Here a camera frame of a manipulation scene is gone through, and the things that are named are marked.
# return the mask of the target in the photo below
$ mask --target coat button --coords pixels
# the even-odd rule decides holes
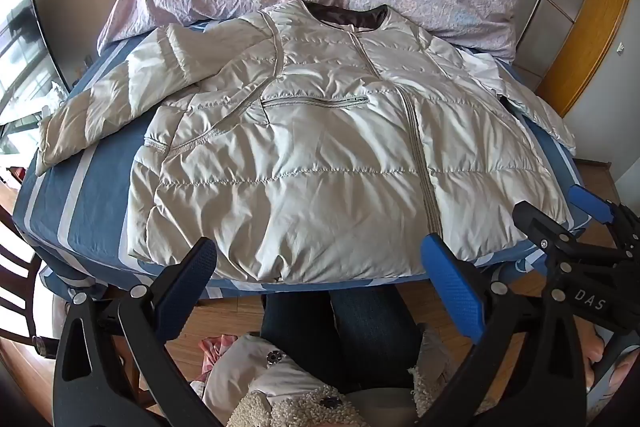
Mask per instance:
[[[342,400],[337,396],[327,396],[320,400],[320,405],[327,409],[337,409],[342,405]]]
[[[269,354],[267,355],[267,363],[269,365],[273,365],[274,363],[278,363],[280,362],[280,360],[282,360],[282,351],[270,351]]]

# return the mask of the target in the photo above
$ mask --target television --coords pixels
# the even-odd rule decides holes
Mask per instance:
[[[68,96],[34,0],[0,0],[0,167],[28,167],[38,124]]]

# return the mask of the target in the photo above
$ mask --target person's leg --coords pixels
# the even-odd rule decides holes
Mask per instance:
[[[260,336],[325,384],[341,393],[353,390],[344,367],[329,293],[268,294]]]
[[[393,285],[330,292],[351,379],[362,389],[413,388],[422,335]]]

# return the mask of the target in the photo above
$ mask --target bed sheet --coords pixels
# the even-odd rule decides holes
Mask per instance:
[[[207,25],[215,23],[202,22],[191,28],[203,31]],[[110,45],[75,85],[70,96],[90,87],[123,62],[144,37]],[[501,66],[516,78],[510,67]],[[28,169],[15,205],[14,221],[45,261],[47,266],[40,277],[57,295],[69,300],[76,292],[85,291],[99,298],[108,284],[123,289],[140,283],[148,285],[162,271],[162,266],[139,261],[126,253],[130,167],[154,114],[155,108],[152,108],[117,133],[49,169],[39,178],[34,174],[34,162]],[[572,185],[582,184],[570,153],[532,121],[516,110],[514,114],[540,144],[566,198]],[[585,227],[589,217],[573,205],[569,208],[572,219],[565,224],[567,228],[579,230]],[[538,267],[543,259],[543,253],[535,245],[521,241],[513,248],[479,257],[474,263],[491,267],[494,279],[509,282]],[[314,291],[422,279],[428,279],[428,275],[303,285],[211,279],[202,298]]]

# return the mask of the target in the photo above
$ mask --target wooden chair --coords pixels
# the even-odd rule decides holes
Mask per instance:
[[[1,206],[0,222],[2,222],[4,226],[6,226],[11,232],[15,233],[15,235],[17,235],[17,237],[20,238],[21,241],[23,241],[22,236],[15,228],[14,220],[11,218],[11,215]],[[33,293],[35,289],[36,277],[38,276],[38,271],[40,270],[42,260],[37,255],[33,255],[33,259],[31,259],[31,261],[24,261],[17,255],[7,250],[2,245],[0,245],[0,255],[5,259],[8,259],[15,265],[27,270],[27,277],[22,277],[21,275],[18,275],[17,273],[6,269],[4,266],[0,266],[0,287],[2,287],[12,295],[23,299],[24,308],[20,308],[20,306],[17,306],[16,304],[8,301],[7,299],[3,299],[2,297],[0,297],[0,307],[6,308],[8,310],[11,310],[12,312],[22,315],[27,322],[27,331],[29,332],[29,336],[25,337],[23,335],[13,333],[12,331],[6,331],[0,328],[0,337],[21,344],[33,345],[33,337],[36,336],[36,324],[33,321]]]

